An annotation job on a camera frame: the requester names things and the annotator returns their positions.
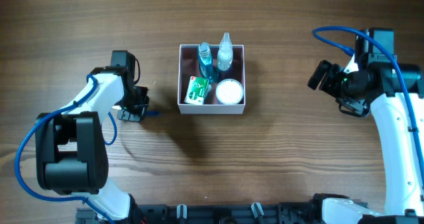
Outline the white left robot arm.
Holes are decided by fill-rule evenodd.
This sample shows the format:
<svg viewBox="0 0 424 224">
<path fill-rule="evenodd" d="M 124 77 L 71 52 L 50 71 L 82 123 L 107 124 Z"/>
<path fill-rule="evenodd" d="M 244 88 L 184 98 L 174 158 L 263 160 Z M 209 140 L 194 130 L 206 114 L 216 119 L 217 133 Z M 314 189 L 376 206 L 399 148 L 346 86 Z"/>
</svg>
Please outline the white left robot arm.
<svg viewBox="0 0 424 224">
<path fill-rule="evenodd" d="M 132 195 L 108 177 L 102 123 L 113 106 L 120 120 L 140 122 L 149 97 L 137 85 L 140 63 L 127 50 L 114 50 L 109 66 L 94 68 L 84 89 L 56 113 L 36 119 L 36 171 L 40 187 L 81 200 L 108 223 L 147 223 Z"/>
</svg>

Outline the blue disposable razor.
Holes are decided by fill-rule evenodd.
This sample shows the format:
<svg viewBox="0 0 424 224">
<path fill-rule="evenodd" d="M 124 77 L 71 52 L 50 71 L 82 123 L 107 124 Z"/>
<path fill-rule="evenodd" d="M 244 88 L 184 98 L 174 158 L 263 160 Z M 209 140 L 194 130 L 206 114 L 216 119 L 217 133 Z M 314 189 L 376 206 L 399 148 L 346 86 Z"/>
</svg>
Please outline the blue disposable razor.
<svg viewBox="0 0 424 224">
<path fill-rule="evenodd" d="M 159 112 L 159 111 L 147 111 L 146 112 L 146 116 L 158 116 L 160 114 L 161 114 L 161 112 Z"/>
</svg>

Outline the white-lidded round jar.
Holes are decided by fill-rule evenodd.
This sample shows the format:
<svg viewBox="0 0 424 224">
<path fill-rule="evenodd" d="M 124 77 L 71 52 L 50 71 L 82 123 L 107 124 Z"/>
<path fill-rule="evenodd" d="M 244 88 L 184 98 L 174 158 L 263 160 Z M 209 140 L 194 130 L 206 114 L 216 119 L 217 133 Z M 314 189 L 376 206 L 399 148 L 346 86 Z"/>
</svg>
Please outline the white-lidded round jar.
<svg viewBox="0 0 424 224">
<path fill-rule="evenodd" d="M 218 104 L 236 105 L 244 98 L 244 88 L 237 80 L 225 79 L 217 85 L 215 95 Z"/>
</svg>

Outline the green Dettol soap box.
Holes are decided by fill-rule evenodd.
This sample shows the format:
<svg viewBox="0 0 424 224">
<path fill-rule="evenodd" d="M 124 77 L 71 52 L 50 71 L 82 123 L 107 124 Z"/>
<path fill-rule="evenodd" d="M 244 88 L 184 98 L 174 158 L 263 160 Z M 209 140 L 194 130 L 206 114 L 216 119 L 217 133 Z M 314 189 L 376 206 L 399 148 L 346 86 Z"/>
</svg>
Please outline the green Dettol soap box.
<svg viewBox="0 0 424 224">
<path fill-rule="evenodd" d="M 191 76 L 184 102 L 190 105 L 203 105 L 209 92 L 209 80 Z"/>
</svg>

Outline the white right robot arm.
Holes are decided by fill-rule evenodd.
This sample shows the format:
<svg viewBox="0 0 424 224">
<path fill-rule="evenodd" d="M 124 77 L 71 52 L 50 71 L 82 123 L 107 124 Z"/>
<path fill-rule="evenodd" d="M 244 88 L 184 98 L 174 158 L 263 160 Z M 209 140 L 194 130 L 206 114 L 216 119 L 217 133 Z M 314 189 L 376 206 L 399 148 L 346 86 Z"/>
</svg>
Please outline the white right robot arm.
<svg viewBox="0 0 424 224">
<path fill-rule="evenodd" d="M 384 212 L 321 194 L 315 218 L 323 223 L 422 223 L 423 71 L 398 63 L 392 29 L 330 26 L 312 34 L 351 59 L 345 67 L 321 61 L 308 87 L 334 97 L 341 113 L 373 116 L 386 179 Z"/>
</svg>

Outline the clear spray bottle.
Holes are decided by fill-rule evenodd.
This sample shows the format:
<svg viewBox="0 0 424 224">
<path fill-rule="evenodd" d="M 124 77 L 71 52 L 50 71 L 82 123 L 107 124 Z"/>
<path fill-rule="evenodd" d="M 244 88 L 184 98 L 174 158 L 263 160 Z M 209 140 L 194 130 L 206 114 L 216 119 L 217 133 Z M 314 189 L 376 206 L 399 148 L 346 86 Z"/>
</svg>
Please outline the clear spray bottle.
<svg viewBox="0 0 424 224">
<path fill-rule="evenodd" d="M 225 32 L 223 39 L 219 44 L 219 51 L 217 54 L 217 68 L 219 71 L 230 70 L 233 63 L 233 44 L 231 42 L 230 34 Z"/>
</svg>

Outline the blue mouthwash bottle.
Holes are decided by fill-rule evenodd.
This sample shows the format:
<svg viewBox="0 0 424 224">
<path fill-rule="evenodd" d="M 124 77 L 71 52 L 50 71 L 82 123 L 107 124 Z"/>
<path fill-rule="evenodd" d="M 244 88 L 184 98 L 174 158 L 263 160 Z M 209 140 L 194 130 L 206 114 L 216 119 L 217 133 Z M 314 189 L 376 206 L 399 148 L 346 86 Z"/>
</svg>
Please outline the blue mouthwash bottle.
<svg viewBox="0 0 424 224">
<path fill-rule="evenodd" d="M 218 80 L 217 71 L 213 65 L 210 45 L 207 42 L 202 42 L 197 47 L 197 57 L 201 76 L 208 79 L 211 84 L 216 83 Z"/>
</svg>

